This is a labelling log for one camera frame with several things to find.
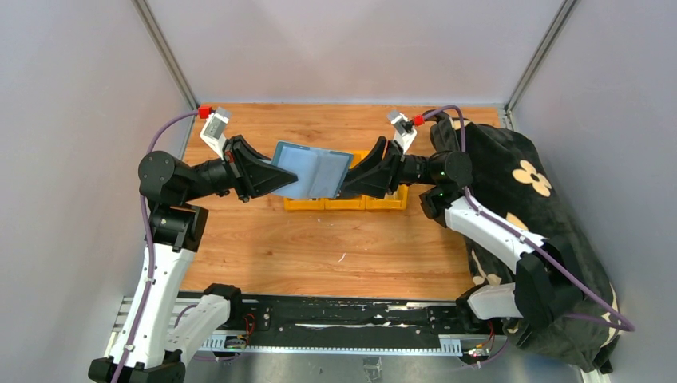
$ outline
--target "white wall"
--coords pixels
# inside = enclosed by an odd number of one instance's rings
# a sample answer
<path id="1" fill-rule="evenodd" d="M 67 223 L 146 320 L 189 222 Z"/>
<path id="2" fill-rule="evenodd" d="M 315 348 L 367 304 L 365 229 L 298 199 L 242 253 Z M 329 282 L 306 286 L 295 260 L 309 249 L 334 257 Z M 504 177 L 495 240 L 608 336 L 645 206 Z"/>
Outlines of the white wall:
<path id="1" fill-rule="evenodd" d="M 506 102 L 561 0 L 150 0 L 200 101 Z"/>
<path id="2" fill-rule="evenodd" d="M 138 160 L 187 107 L 129 0 L 4 2 L 0 52 L 0 381 L 87 381 L 139 275 Z"/>
<path id="3" fill-rule="evenodd" d="M 637 325 L 615 383 L 675 380 L 675 18 L 675 2 L 580 2 L 516 110 Z"/>

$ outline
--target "beige flower print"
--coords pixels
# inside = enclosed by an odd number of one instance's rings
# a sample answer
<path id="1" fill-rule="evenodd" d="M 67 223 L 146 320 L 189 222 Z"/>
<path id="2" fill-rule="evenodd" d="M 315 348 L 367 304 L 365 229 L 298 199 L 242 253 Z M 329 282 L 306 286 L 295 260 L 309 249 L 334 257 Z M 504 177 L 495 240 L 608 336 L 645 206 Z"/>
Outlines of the beige flower print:
<path id="1" fill-rule="evenodd" d="M 552 189 L 550 181 L 540 174 L 527 160 L 520 161 L 520 166 L 520 169 L 513 170 L 515 180 L 523 184 L 531 184 L 538 194 L 543 197 L 549 197 L 550 189 Z"/>
<path id="2" fill-rule="evenodd" d="M 464 119 L 463 119 L 463 122 L 464 122 L 463 125 L 468 126 L 468 124 L 470 124 L 472 121 L 471 121 L 471 120 L 468 120 L 467 118 L 464 118 Z M 453 130 L 458 130 L 458 129 L 460 129 L 460 128 L 461 128 L 461 120 L 454 120 L 454 121 L 452 121 L 451 126 L 453 126 Z"/>
<path id="3" fill-rule="evenodd" d="M 513 225 L 519 227 L 520 229 L 524 231 L 529 231 L 529 228 L 527 225 L 525 225 L 524 222 L 522 222 L 521 219 L 517 218 L 513 213 L 509 212 L 508 214 L 505 215 L 505 220 L 512 223 Z"/>
<path id="4" fill-rule="evenodd" d="M 613 308 L 614 310 L 618 311 L 618 302 L 616 301 L 616 291 L 614 290 L 613 286 L 611 286 L 611 289 L 612 289 L 612 294 L 613 294 L 612 308 Z M 618 322 L 618 321 L 616 321 L 614 318 L 612 318 L 612 314 L 611 314 L 611 313 L 608 313 L 608 312 L 607 312 L 606 314 L 602 315 L 602 318 L 604 318 L 604 320 L 607 321 L 607 322 L 615 323 L 615 324 L 617 324 L 617 325 L 620 324 L 620 322 Z M 608 345 L 609 343 L 611 343 L 612 340 L 613 340 L 613 339 L 616 337 L 616 335 L 618 334 L 618 332 L 619 332 L 619 331 L 618 331 L 617 329 L 614 329 L 613 327 L 609 327 L 609 336 L 608 336 L 607 340 L 604 342 L 604 344 L 603 344 L 601 347 L 604 347 L 604 346 Z"/>
<path id="5" fill-rule="evenodd" d="M 485 270 L 482 268 L 482 265 L 480 264 L 480 260 L 477 259 L 477 255 L 475 254 L 475 250 L 471 250 L 470 254 L 473 256 L 473 261 L 475 261 L 475 265 L 477 265 L 477 272 L 480 273 L 479 275 L 475 275 L 473 277 L 473 283 L 476 285 L 481 285 L 485 281 L 489 283 L 490 286 L 498 286 L 501 284 L 501 277 L 499 277 L 496 274 L 489 274 L 487 275 L 485 273 Z"/>

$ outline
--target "wooden table surface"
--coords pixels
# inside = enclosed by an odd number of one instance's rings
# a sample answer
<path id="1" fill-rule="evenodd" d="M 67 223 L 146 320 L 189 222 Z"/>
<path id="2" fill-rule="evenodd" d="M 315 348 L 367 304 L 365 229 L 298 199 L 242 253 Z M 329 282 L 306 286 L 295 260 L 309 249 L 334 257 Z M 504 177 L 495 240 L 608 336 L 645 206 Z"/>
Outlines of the wooden table surface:
<path id="1" fill-rule="evenodd" d="M 386 119 L 392 106 L 218 105 L 232 112 L 226 136 L 242 134 L 266 156 L 279 140 L 370 150 L 378 136 L 394 134 Z M 396 108 L 409 117 L 428 109 Z M 499 125 L 496 109 L 463 111 L 475 122 Z M 192 130 L 188 164 L 216 157 L 199 138 L 203 124 L 196 120 Z M 433 152 L 427 124 L 409 153 Z M 194 201 L 209 209 L 209 218 L 182 290 L 218 282 L 246 293 L 455 299 L 473 285 L 464 243 L 423 215 L 418 195 L 427 188 L 411 187 L 405 211 L 285 211 L 282 197 L 241 203 L 234 193 Z"/>

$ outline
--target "yellow plastic bin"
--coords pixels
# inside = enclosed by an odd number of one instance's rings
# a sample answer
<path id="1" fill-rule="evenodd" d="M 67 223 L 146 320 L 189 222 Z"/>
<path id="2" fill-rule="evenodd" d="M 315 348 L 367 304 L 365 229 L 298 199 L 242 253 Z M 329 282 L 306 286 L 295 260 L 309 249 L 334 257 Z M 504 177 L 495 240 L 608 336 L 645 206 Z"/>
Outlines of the yellow plastic bin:
<path id="1" fill-rule="evenodd" d="M 355 165 L 359 164 L 367 154 L 368 151 L 350 151 L 353 153 L 353 162 L 350 164 L 350 167 L 353 168 Z M 366 207 L 366 197 L 364 195 L 351 198 L 351 199 L 325 199 L 324 208 L 325 210 L 364 210 Z"/>
<path id="2" fill-rule="evenodd" d="M 324 198 L 284 199 L 284 210 L 324 210 Z"/>
<path id="3" fill-rule="evenodd" d="M 409 187 L 400 185 L 393 195 L 386 195 L 384 199 L 366 198 L 367 210 L 405 210 Z"/>
<path id="4" fill-rule="evenodd" d="M 353 153 L 353 162 L 350 167 L 354 167 L 369 154 L 367 150 L 349 151 Z M 406 185 L 400 185 L 393 195 L 386 195 L 385 199 L 376 199 L 361 195 L 353 199 L 284 199 L 284 210 L 405 210 L 406 198 L 409 188 Z"/>

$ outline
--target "red wire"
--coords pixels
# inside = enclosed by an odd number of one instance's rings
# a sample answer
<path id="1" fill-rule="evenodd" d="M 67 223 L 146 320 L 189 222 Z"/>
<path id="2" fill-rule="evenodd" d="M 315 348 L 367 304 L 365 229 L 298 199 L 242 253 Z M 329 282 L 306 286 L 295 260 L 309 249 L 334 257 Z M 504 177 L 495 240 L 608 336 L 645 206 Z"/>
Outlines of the red wire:
<path id="1" fill-rule="evenodd" d="M 251 333 L 254 332 L 254 328 L 256 328 L 256 317 L 252 313 L 247 313 L 248 317 L 251 317 L 251 330 L 247 332 L 248 335 L 251 335 Z"/>
<path id="2" fill-rule="evenodd" d="M 246 316 L 242 319 L 244 319 L 244 332 L 247 334 L 247 344 L 249 344 L 249 319 Z"/>
<path id="3" fill-rule="evenodd" d="M 489 339 L 491 339 L 491 346 L 489 347 L 489 353 L 493 350 L 493 343 L 496 341 L 496 333 L 493 331 L 493 323 L 489 322 L 489 328 L 491 333 L 489 333 Z"/>

